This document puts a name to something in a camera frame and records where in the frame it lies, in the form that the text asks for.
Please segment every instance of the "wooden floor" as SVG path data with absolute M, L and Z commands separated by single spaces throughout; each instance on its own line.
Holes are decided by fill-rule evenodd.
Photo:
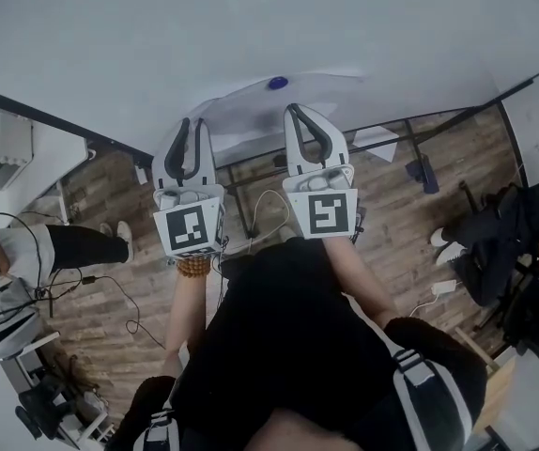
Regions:
M 451 115 L 435 115 L 411 120 L 415 132 L 432 129 Z M 405 133 L 402 122 L 386 125 Z M 405 164 L 413 160 L 408 143 L 399 144 L 392 163 L 367 152 L 351 156 L 355 166 L 356 187 L 367 217 L 357 247 L 365 261 L 383 279 L 401 312 L 406 315 L 419 303 L 431 301 L 430 286 L 453 279 L 452 271 L 435 266 L 436 252 L 428 243 L 438 226 L 469 211 L 466 197 L 458 190 L 465 180 L 478 197 L 495 192 L 517 180 L 516 162 L 503 121 L 496 107 L 472 118 L 450 132 L 422 145 L 439 181 L 440 192 L 426 195 L 421 184 L 407 174 Z M 234 168 L 236 179 L 245 179 L 273 170 L 274 155 L 261 157 Z M 219 173 L 227 183 L 225 171 Z M 258 181 L 239 189 L 248 222 L 253 220 L 254 204 L 266 189 L 281 192 L 284 175 Z M 151 184 L 140 186 L 131 158 L 115 150 L 99 149 L 98 157 L 66 179 L 65 187 L 75 224 L 98 228 L 101 222 L 116 226 L 130 223 L 135 260 L 129 265 L 96 266 L 85 275 L 111 275 L 138 302 L 142 323 L 158 339 L 163 339 L 166 317 L 171 307 L 176 270 L 167 257 L 153 219 L 155 206 Z M 284 220 L 284 205 L 273 194 L 259 206 L 257 215 L 261 234 Z M 230 237 L 228 252 L 244 239 L 234 199 L 226 197 L 225 234 Z M 276 242 L 270 239 L 264 242 Z M 72 272 L 59 280 L 68 280 Z M 220 276 L 212 272 L 208 285 L 208 319 L 217 306 Z M 56 288 L 54 293 L 63 290 Z M 501 346 L 494 328 L 475 334 L 474 323 L 485 314 L 460 286 L 442 296 L 435 304 L 420 309 L 415 316 L 426 319 L 445 332 L 454 334 L 459 326 L 489 352 Z M 136 309 L 108 279 L 77 288 L 55 305 L 48 323 L 61 333 L 57 350 L 78 356 L 83 377 L 100 386 L 109 402 L 111 417 L 117 422 L 129 408 L 133 394 L 143 379 L 155 375 L 162 363 L 163 350 L 146 333 L 129 334 L 127 319 L 135 319 Z

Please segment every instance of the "electrical outlet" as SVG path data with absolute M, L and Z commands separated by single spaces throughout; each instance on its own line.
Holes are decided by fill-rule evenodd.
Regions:
M 440 294 L 448 294 L 449 292 L 453 292 L 456 287 L 457 281 L 454 279 L 450 281 L 436 282 L 432 285 L 432 294 L 435 296 L 439 296 Z

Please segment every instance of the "sneaker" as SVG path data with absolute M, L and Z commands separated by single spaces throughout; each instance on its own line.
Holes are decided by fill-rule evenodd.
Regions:
M 432 236 L 430 236 L 430 243 L 434 245 L 435 247 L 442 247 L 443 245 L 447 245 L 449 242 L 442 238 L 442 231 L 444 227 L 439 227 L 437 230 L 435 230 L 432 233 Z
M 288 225 L 283 225 L 282 227 L 280 227 L 280 229 L 278 230 L 278 235 L 280 236 L 281 242 L 286 242 L 293 237 L 298 237 L 297 233 L 292 230 L 292 227 Z
M 107 237 L 113 237 L 113 229 L 106 222 L 103 222 L 101 225 L 99 225 L 99 232 L 100 234 L 104 234 Z
M 131 229 L 126 221 L 119 221 L 117 224 L 117 236 L 128 244 L 128 259 L 124 263 L 132 262 L 134 260 L 134 246 L 131 241 Z
M 445 262 L 451 262 L 452 260 L 456 260 L 459 257 L 462 257 L 468 249 L 466 249 L 463 245 L 461 245 L 459 242 L 451 242 L 447 247 L 445 247 L 439 254 L 439 258 L 437 258 L 437 265 L 441 266 Z

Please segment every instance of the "person in black clothing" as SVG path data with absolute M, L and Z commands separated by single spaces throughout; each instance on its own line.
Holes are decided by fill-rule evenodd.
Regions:
M 539 184 L 519 189 L 503 212 L 498 216 L 495 206 L 487 205 L 457 224 L 437 229 L 430 238 L 436 247 L 446 246 L 437 264 L 453 261 L 461 282 L 481 306 L 503 294 L 520 256 L 531 254 L 531 269 L 539 275 Z M 483 269 L 468 252 L 479 242 L 485 249 Z
M 131 451 L 172 390 L 183 449 L 415 449 L 395 363 L 343 292 L 392 341 L 445 366 L 473 422 L 481 412 L 482 361 L 426 322 L 400 317 L 347 238 L 292 238 L 260 251 L 230 278 L 206 331 L 205 285 L 205 276 L 177 277 L 161 375 L 140 386 L 107 451 Z M 184 342 L 191 358 L 182 373 Z

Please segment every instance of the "black clothing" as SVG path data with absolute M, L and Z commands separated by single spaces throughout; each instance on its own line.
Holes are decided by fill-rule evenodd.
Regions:
M 340 293 L 321 241 L 291 239 L 264 249 L 231 284 L 172 397 L 181 427 L 212 439 L 213 449 L 238 450 L 282 408 L 361 446 L 414 449 L 396 401 L 391 355 Z M 385 332 L 446 366 L 477 419 L 486 374 L 473 352 L 419 319 L 394 319 Z M 151 391 L 156 404 L 170 387 L 160 381 Z M 134 400 L 108 449 L 131 450 L 144 430 L 133 416 L 151 412 L 140 402 Z M 397 417 L 385 424 L 377 407 Z
M 483 269 L 473 256 L 464 255 L 454 262 L 454 270 L 477 304 L 492 304 L 505 291 L 517 259 L 526 253 L 532 254 L 533 262 L 539 257 L 539 185 L 520 190 L 501 219 L 487 206 L 457 225 L 445 227 L 443 237 L 469 249 L 477 243 L 483 245 Z
M 128 260 L 128 244 L 119 237 L 78 225 L 47 225 L 54 248 L 53 271 Z

